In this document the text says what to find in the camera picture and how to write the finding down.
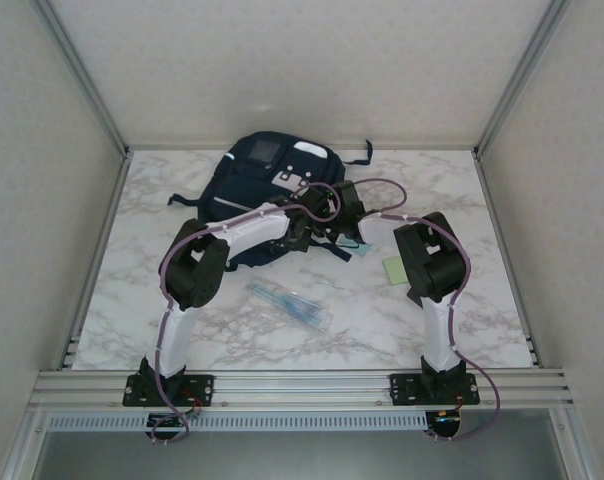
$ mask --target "green sticky note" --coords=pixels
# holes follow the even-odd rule
[[[382,260],[386,274],[389,276],[391,285],[400,285],[401,283],[409,283],[406,278],[406,271],[400,257],[385,258]]]

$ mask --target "metal rail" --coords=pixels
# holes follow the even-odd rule
[[[64,29],[60,18],[58,17],[53,5],[49,0],[31,0],[33,9],[42,19],[44,26],[48,30],[53,42],[62,54],[69,70],[80,87],[80,90],[87,99],[91,110],[95,113],[100,125],[108,135],[113,146],[120,152],[122,157],[126,156],[127,148],[120,134],[120,131],[109,113],[104,101],[100,97],[91,76],[82,63],[77,50],[71,42],[69,34]]]
[[[77,344],[73,345],[73,339],[76,337],[79,339],[86,314],[89,311],[89,305],[91,303],[91,298],[93,297],[95,284],[98,280],[100,267],[102,266],[102,259],[104,258],[109,236],[111,235],[111,229],[113,228],[113,223],[115,222],[115,215],[118,211],[118,205],[120,204],[122,192],[124,191],[124,185],[129,173],[129,167],[131,166],[133,154],[133,151],[127,152],[118,170],[115,183],[113,184],[113,190],[111,191],[104,220],[102,221],[102,225],[100,227],[98,240],[96,242],[95,249],[93,250],[93,255],[91,256],[91,263],[89,264],[89,269],[87,271],[84,284],[82,285],[78,303],[73,314],[71,328],[69,329],[69,336],[64,344],[63,351],[60,352],[60,361],[58,363],[59,369],[65,368],[66,365],[69,365],[67,362],[72,360],[72,358],[69,358],[69,353],[75,352],[77,347]]]
[[[564,12],[571,3],[571,0],[551,0],[549,5],[542,15],[529,44],[527,45],[520,61],[518,62],[509,82],[502,92],[502,96],[495,106],[489,121],[484,127],[484,131],[480,136],[476,147],[476,153],[480,161],[483,160],[484,154],[495,141],[500,128],[504,125],[513,105],[517,101],[524,85],[531,76],[533,69],[542,56],[545,47],[553,36],[553,32],[560,23]]]
[[[540,348],[541,345],[538,343],[538,335],[535,331],[535,327],[532,325],[531,317],[524,302],[522,287],[520,286],[518,277],[515,274],[513,260],[511,259],[511,254],[506,243],[504,232],[502,231],[500,216],[498,215],[495,201],[491,193],[491,188],[489,187],[489,182],[486,178],[484,165],[478,160],[475,153],[473,157],[478,178],[480,180],[480,187],[482,188],[482,193],[484,194],[484,199],[486,201],[486,207],[489,212],[489,217],[491,219],[491,223],[493,224],[493,230],[495,231],[495,238],[498,242],[500,255],[502,256],[502,261],[504,262],[506,276],[509,279],[509,284],[511,285],[511,292],[513,293],[515,307],[518,310],[520,323],[522,324],[522,330],[524,330],[524,334],[530,338],[530,342],[533,347],[532,349],[530,348],[530,350],[532,350],[532,353],[535,352],[535,359],[533,360],[533,362],[537,361],[540,366],[547,366],[547,358],[545,356],[544,349]]]
[[[480,405],[466,409],[491,410],[494,396],[488,382],[476,375]],[[29,401],[29,411],[135,411],[124,407],[124,385],[134,372],[42,372]],[[215,375],[213,403],[208,410],[224,411],[327,411],[327,410],[434,410],[442,406],[394,407],[389,394],[391,373],[419,370],[354,371],[207,371]],[[561,369],[512,368],[490,370],[502,407],[565,408],[571,394]],[[137,410],[164,411],[163,408]]]

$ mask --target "white wall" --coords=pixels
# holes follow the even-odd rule
[[[604,0],[576,0],[486,159],[534,333],[604,471]]]
[[[32,7],[0,0],[0,468],[68,335],[116,155]]]
[[[134,147],[470,147],[548,0],[53,3]]]

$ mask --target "black mounting bracket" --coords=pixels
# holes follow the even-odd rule
[[[422,373],[394,373],[389,375],[389,381],[395,406],[480,403],[475,375],[466,373],[466,363],[462,361],[451,370],[436,372],[422,357]]]
[[[202,407],[210,407],[215,377],[187,375],[185,370],[186,367],[169,378],[160,377],[166,396],[176,407],[193,407],[197,401]],[[155,372],[146,357],[142,359],[138,372],[127,378],[122,404],[125,407],[165,406],[155,383]]]

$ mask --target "backpack strap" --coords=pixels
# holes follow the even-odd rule
[[[333,255],[344,260],[345,262],[348,262],[349,260],[351,260],[350,253],[345,252],[344,250],[342,250],[340,247],[338,247],[337,245],[335,245],[333,243],[330,243],[330,242],[320,243],[320,242],[317,242],[317,241],[311,239],[311,241],[309,242],[309,245],[312,247],[324,248],[325,250],[328,250]]]
[[[200,198],[188,199],[188,198],[184,198],[179,193],[174,193],[173,195],[171,195],[169,197],[169,201],[168,201],[167,205],[171,205],[173,202],[181,203],[185,207],[198,207],[198,206],[200,206],[201,199]]]
[[[366,140],[366,160],[353,160],[352,162],[343,162],[345,165],[371,165],[373,157],[373,144]]]

